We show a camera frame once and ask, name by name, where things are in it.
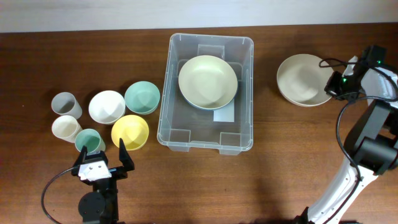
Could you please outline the white label in bin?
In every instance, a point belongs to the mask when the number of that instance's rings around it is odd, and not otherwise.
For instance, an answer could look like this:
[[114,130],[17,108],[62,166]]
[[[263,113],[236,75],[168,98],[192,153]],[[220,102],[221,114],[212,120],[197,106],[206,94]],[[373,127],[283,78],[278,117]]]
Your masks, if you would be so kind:
[[213,111],[214,122],[234,122],[234,100],[231,100],[226,106]]

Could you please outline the green bowl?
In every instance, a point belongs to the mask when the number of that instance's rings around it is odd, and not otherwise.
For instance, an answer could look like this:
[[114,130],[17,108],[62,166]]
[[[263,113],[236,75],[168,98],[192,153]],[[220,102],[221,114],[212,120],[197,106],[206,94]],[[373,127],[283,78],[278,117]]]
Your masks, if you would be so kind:
[[160,91],[156,85],[147,81],[132,84],[124,94],[127,108],[137,114],[153,113],[160,102]]

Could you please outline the grey cup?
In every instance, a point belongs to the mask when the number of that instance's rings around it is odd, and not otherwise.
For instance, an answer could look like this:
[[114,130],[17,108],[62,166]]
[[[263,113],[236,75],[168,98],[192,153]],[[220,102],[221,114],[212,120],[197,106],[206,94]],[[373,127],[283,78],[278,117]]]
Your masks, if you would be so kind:
[[76,100],[75,96],[69,92],[61,92],[54,96],[51,102],[51,108],[60,116],[70,115],[75,119],[79,119],[83,113],[79,102]]

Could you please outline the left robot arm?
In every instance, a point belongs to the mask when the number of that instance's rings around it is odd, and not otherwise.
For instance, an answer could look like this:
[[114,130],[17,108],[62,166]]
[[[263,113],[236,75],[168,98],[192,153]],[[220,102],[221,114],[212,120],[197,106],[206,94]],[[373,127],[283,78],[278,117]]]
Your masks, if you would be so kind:
[[126,179],[127,173],[135,169],[122,139],[119,140],[119,160],[121,166],[109,168],[103,151],[89,155],[87,148],[82,148],[72,167],[72,175],[93,188],[78,204],[83,223],[118,222],[117,181]]

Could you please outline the clear plastic storage bin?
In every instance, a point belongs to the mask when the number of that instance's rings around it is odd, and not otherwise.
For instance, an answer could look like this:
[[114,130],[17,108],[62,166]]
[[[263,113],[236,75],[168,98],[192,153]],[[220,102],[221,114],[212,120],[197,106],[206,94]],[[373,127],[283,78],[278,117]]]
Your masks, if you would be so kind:
[[[234,122],[214,122],[213,111],[190,105],[178,86],[182,66],[199,55],[223,59],[236,73],[238,93],[234,98]],[[193,147],[217,149],[238,155],[254,143],[253,132],[254,42],[249,37],[173,34],[165,72],[157,140],[172,151]]]

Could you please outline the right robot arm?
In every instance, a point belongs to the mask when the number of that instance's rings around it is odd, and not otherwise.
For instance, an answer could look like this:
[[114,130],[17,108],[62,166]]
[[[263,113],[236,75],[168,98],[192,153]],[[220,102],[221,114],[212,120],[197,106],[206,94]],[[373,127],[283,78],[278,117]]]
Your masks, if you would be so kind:
[[336,140],[345,158],[326,192],[294,223],[340,223],[357,196],[389,170],[397,168],[397,138],[380,134],[387,129],[397,135],[397,69],[386,65],[386,49],[370,45],[360,57],[350,61],[337,60],[337,67],[326,83],[324,91],[336,100],[347,103],[342,111],[361,101],[368,108],[357,120],[345,140],[336,133]]

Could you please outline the yellow bowl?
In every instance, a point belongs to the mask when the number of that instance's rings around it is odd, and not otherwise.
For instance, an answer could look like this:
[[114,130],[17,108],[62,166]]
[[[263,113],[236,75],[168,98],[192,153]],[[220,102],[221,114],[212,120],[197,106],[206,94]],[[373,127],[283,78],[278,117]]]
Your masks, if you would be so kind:
[[111,139],[116,147],[119,147],[119,139],[127,151],[135,151],[144,146],[149,137],[147,122],[137,115],[127,115],[118,119],[111,130]]

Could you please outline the cream plate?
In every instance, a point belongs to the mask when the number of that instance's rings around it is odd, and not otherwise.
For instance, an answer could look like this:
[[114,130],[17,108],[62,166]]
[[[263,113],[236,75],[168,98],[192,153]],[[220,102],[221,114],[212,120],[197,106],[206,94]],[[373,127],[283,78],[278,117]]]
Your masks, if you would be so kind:
[[238,78],[232,66],[224,60],[211,55],[200,55],[182,66],[178,86],[182,92],[233,93],[238,91]]

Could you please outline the green cup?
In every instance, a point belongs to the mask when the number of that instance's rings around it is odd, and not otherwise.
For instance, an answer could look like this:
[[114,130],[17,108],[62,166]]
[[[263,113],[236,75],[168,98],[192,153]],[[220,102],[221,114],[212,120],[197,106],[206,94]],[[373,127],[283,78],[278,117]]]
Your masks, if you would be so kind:
[[106,145],[100,136],[99,132],[94,129],[84,129],[78,133],[75,139],[75,147],[81,152],[83,147],[86,147],[87,154],[97,154],[100,151],[105,151]]

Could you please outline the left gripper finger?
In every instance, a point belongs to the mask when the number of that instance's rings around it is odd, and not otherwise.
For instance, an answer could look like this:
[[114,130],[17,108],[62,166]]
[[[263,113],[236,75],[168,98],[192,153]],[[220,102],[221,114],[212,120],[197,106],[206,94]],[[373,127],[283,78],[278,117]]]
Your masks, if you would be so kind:
[[122,138],[119,139],[119,160],[121,161],[126,172],[135,169],[134,162],[127,152],[126,146]]
[[87,154],[87,148],[86,148],[86,146],[83,146],[81,151],[80,151],[80,154],[79,154],[78,158],[76,159],[76,161],[75,161],[75,163],[73,165],[74,169],[79,168],[79,166],[82,165],[82,163],[84,163],[86,154]]

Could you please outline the white bowl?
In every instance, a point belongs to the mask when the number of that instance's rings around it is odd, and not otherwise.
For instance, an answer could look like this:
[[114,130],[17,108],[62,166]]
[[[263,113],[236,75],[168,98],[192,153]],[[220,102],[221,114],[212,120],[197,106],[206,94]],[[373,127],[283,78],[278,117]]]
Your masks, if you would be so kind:
[[126,112],[124,97],[113,90],[96,94],[88,108],[90,117],[100,124],[114,124]]

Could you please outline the beige plate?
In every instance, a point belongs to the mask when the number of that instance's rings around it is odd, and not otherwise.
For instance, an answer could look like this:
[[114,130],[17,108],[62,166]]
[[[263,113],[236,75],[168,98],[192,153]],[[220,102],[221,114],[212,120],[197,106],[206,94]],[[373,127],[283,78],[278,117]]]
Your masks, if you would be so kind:
[[319,106],[331,99],[326,84],[333,69],[320,57],[297,54],[285,59],[277,71],[277,86],[289,102],[303,107]]

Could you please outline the cream cup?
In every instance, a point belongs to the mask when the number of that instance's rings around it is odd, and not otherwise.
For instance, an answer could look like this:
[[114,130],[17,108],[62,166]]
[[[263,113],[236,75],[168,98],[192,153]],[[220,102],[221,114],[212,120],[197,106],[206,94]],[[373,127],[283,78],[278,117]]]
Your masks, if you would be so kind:
[[52,123],[53,135],[70,143],[76,141],[78,133],[82,130],[76,118],[70,115],[60,116]]

